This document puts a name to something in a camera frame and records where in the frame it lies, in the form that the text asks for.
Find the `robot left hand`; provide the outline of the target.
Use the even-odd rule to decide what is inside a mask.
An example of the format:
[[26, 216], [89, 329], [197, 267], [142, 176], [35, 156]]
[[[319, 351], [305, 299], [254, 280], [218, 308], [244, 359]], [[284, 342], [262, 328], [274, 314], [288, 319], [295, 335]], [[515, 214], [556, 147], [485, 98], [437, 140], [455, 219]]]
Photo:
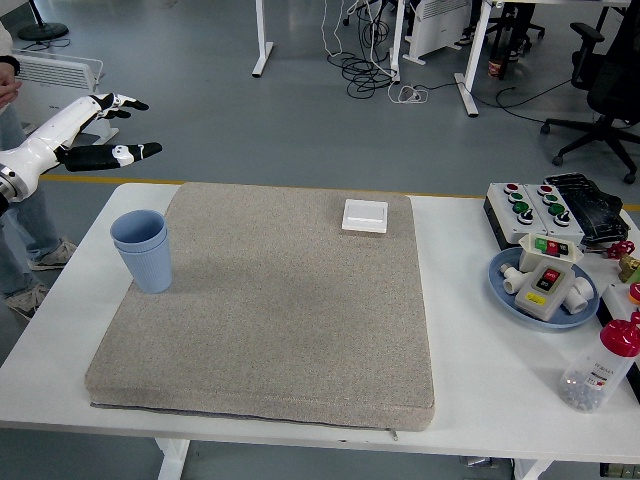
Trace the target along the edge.
[[45, 122], [17, 148], [1, 152], [1, 197], [9, 203], [31, 196], [39, 177], [62, 165], [71, 172], [118, 169], [162, 151], [157, 142], [131, 145], [73, 145], [91, 122], [127, 118], [126, 109], [145, 111], [148, 106], [122, 94], [82, 97]]

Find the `person's hand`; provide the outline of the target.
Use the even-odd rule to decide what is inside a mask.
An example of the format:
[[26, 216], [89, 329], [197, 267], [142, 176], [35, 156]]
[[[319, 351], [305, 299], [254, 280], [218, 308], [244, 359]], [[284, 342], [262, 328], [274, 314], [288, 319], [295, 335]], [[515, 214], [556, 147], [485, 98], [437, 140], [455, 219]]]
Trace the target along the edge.
[[3, 109], [16, 100], [19, 95], [20, 87], [22, 83], [20, 81], [9, 81], [8, 78], [4, 78], [0, 87], [0, 108]]

